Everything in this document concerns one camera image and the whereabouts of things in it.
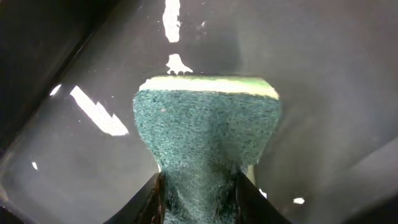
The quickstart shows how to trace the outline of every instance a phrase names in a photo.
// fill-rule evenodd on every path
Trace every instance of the sponge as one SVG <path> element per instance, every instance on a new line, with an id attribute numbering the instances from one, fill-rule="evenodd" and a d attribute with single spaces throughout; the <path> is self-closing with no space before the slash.
<path id="1" fill-rule="evenodd" d="M 235 177 L 256 163 L 280 117 L 273 87 L 261 78 L 154 77 L 133 104 L 165 178 L 164 223 L 234 223 Z"/>

